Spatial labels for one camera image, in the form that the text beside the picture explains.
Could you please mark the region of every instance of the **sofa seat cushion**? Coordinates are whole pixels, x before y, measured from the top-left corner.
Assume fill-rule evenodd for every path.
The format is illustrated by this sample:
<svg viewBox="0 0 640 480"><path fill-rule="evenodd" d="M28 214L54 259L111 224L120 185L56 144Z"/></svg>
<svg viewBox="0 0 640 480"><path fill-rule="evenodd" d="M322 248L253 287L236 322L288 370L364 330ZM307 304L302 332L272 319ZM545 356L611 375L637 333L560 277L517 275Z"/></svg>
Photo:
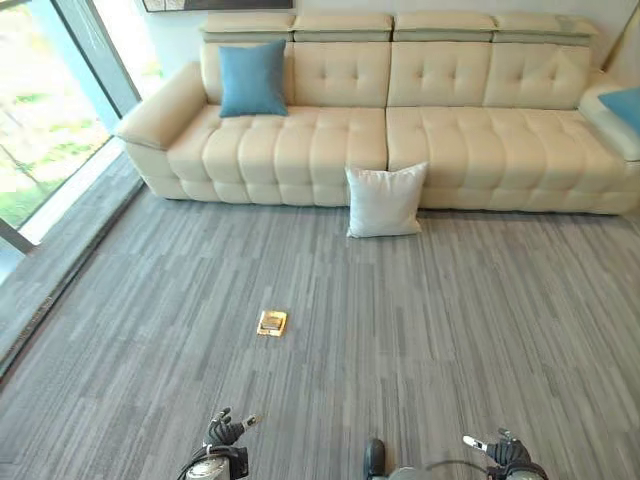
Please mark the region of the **sofa seat cushion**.
<svg viewBox="0 0 640 480"><path fill-rule="evenodd" d="M220 118L208 105L167 152L189 198L348 205L345 166L384 170L382 108L289 107L289 116Z"/></svg>
<svg viewBox="0 0 640 480"><path fill-rule="evenodd" d="M398 107L387 128L389 170L429 163L422 207L617 213L638 199L640 169L577 111Z"/></svg>

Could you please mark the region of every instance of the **sofa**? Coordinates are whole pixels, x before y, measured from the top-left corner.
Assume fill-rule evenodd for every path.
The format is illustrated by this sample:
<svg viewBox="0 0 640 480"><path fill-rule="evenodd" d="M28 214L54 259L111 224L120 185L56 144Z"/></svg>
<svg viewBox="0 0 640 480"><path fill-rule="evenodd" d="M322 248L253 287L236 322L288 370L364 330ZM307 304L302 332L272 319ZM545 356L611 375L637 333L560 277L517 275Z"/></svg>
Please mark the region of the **sofa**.
<svg viewBox="0 0 640 480"><path fill-rule="evenodd" d="M200 62L117 135L170 199L346 206L345 166L428 162L421 208L620 214L640 199L640 138L598 95L580 17L475 12L211 15ZM276 39L289 115L221 119L221 44Z"/></svg>

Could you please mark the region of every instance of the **picture frame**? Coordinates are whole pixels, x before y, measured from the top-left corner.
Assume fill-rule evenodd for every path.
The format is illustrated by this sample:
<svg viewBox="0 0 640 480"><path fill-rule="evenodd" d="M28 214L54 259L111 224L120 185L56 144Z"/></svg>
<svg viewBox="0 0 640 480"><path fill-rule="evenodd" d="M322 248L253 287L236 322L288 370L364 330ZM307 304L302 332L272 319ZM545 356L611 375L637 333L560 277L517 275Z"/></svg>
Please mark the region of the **picture frame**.
<svg viewBox="0 0 640 480"><path fill-rule="evenodd" d="M287 9L293 0L142 0L149 13L191 10Z"/></svg>

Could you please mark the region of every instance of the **headrest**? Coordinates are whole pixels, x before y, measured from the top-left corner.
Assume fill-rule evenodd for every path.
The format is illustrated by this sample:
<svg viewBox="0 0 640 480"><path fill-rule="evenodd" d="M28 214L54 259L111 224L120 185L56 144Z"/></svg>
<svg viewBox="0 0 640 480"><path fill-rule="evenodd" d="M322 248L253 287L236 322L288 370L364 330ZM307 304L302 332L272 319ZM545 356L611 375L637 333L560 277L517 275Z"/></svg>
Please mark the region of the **headrest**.
<svg viewBox="0 0 640 480"><path fill-rule="evenodd" d="M211 13L200 27L205 42L292 40L289 13Z"/></svg>
<svg viewBox="0 0 640 480"><path fill-rule="evenodd" d="M496 43L556 43L589 45L598 30L575 15L512 12L496 15Z"/></svg>
<svg viewBox="0 0 640 480"><path fill-rule="evenodd" d="M396 16L396 42L467 41L490 42L495 30L489 15L476 12L424 11Z"/></svg>
<svg viewBox="0 0 640 480"><path fill-rule="evenodd" d="M293 23L296 42L388 42L393 22L384 13L300 13Z"/></svg>

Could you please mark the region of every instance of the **sofa armrest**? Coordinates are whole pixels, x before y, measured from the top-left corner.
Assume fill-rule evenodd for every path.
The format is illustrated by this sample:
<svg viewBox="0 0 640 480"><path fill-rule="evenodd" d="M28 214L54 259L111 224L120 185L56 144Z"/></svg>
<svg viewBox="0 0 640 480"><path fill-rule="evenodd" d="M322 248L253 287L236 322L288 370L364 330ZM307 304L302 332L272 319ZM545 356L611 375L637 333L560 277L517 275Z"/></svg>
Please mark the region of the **sofa armrest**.
<svg viewBox="0 0 640 480"><path fill-rule="evenodd" d="M200 64L189 63L120 122L126 142L166 150L207 103Z"/></svg>
<svg viewBox="0 0 640 480"><path fill-rule="evenodd" d="M592 76L590 86L582 95L578 110L602 134L607 143L627 161L640 161L640 135L609 110L598 98L603 93L623 90L605 73Z"/></svg>

